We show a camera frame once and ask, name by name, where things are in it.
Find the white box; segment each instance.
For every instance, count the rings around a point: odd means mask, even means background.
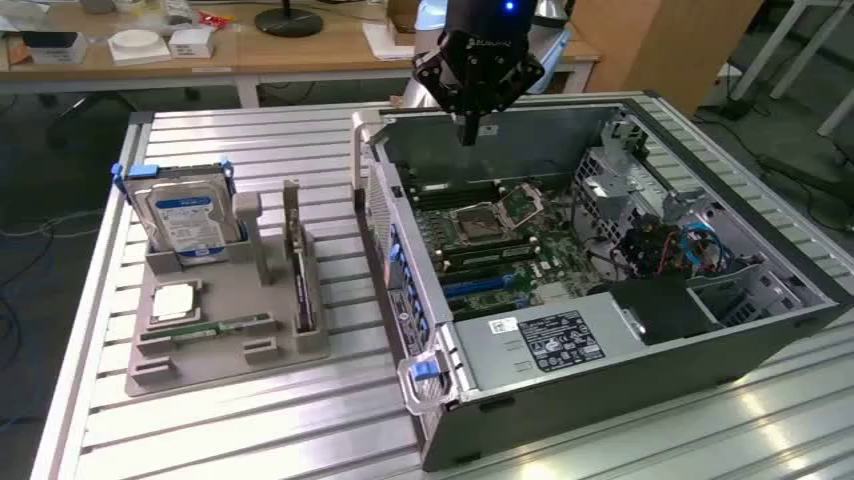
[[[729,63],[725,63],[715,78],[715,84],[703,100],[702,107],[719,107],[726,104],[729,93],[735,91],[738,81],[742,79],[742,71]]]
[[[144,63],[155,63],[163,62],[166,60],[172,60],[170,49],[166,46],[163,38],[160,38],[159,36],[156,39],[152,37],[151,44],[147,44],[144,46],[138,46],[134,48],[122,47],[116,43],[115,38],[119,34],[126,32],[119,32],[107,42],[107,44],[110,45],[110,53],[112,54],[112,61],[116,65],[142,65]]]
[[[39,65],[83,63],[88,43],[79,32],[24,32],[24,45]]]
[[[207,28],[178,30],[170,39],[174,58],[211,58],[214,56],[214,35]]]

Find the hard disk label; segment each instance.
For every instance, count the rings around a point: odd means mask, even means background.
[[[155,203],[175,251],[184,256],[203,257],[226,246],[219,223],[211,219],[211,197],[187,197]]]
[[[519,322],[519,332],[543,372],[605,358],[602,347],[575,310]]]

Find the white table leg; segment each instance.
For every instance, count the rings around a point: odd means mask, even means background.
[[[783,75],[783,78],[777,84],[777,87],[774,87],[774,91],[771,91],[773,99],[778,99],[786,93],[786,90],[789,89],[793,82],[798,78],[798,75],[801,75],[801,72],[803,71],[806,64],[810,62],[813,55],[815,55],[818,48],[827,41],[827,38],[830,37],[830,34],[835,30],[837,26],[839,26],[839,22],[847,15],[849,10],[851,9],[851,5],[854,5],[854,0],[847,0],[839,5],[839,8],[837,9],[835,13],[827,19],[827,22],[825,23],[822,28],[818,30],[818,32],[813,36],[810,43],[807,43],[806,47],[803,48],[803,51],[801,52],[801,55],[798,55],[795,62],[791,64],[791,67],[789,68],[786,75]]]
[[[755,60],[750,64],[750,68],[747,69],[747,72],[745,72],[745,76],[742,77],[741,81],[738,82],[738,85],[735,86],[735,91],[733,92],[734,100],[741,100],[745,97],[745,94],[747,93],[747,90],[750,90],[750,86],[753,85],[753,82],[757,80],[757,77],[759,76],[759,73],[762,72],[762,69],[765,68],[766,63],[769,63],[769,59],[771,58],[771,55],[774,54],[777,47],[779,47],[779,44],[783,42],[783,39],[786,38],[786,35],[789,34],[791,27],[798,21],[798,18],[801,18],[801,15],[803,14],[805,9],[806,9],[805,1],[795,0],[795,3],[791,5],[791,8],[789,9],[789,13],[786,13],[786,17],[783,18],[783,21],[779,23],[777,30],[774,30],[774,33],[771,34],[771,38],[769,38],[769,41],[766,42],[765,47],[762,47],[762,50],[759,51],[759,55],[757,55]]]
[[[570,76],[563,84],[563,93],[583,93],[593,73],[594,62],[573,63]]]
[[[827,117],[827,120],[825,120],[825,123],[822,123],[822,126],[818,128],[818,134],[822,137],[830,136],[834,129],[839,126],[839,123],[842,123],[842,119],[849,115],[849,113],[851,113],[853,109],[854,89],[851,89],[851,93],[849,93],[849,96],[845,97],[845,100],[842,100],[842,103],[830,114],[830,117]]]
[[[258,75],[239,75],[235,77],[238,96],[240,97],[240,108],[258,108]]]

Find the wooden desk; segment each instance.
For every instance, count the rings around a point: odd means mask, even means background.
[[[382,20],[383,8],[364,4],[331,6],[299,3],[323,17],[324,29],[311,37],[279,38],[254,26],[264,5],[211,5],[199,8],[235,17],[232,27],[215,34],[211,59],[183,59],[116,67],[107,38],[127,28],[134,17],[119,13],[87,15],[78,4],[55,5],[47,23],[56,30],[83,32],[95,43],[80,65],[5,66],[0,62],[0,90],[4,93],[52,93],[134,90],[167,87],[232,85],[243,107],[258,107],[256,86],[290,81],[406,78],[408,61],[384,62],[374,57],[362,23]],[[563,53],[558,71],[571,72],[565,91],[583,91],[599,53],[575,38]]]

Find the power supply label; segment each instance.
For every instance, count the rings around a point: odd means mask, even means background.
[[[519,332],[543,372],[605,358],[602,347],[577,310],[519,322]]]

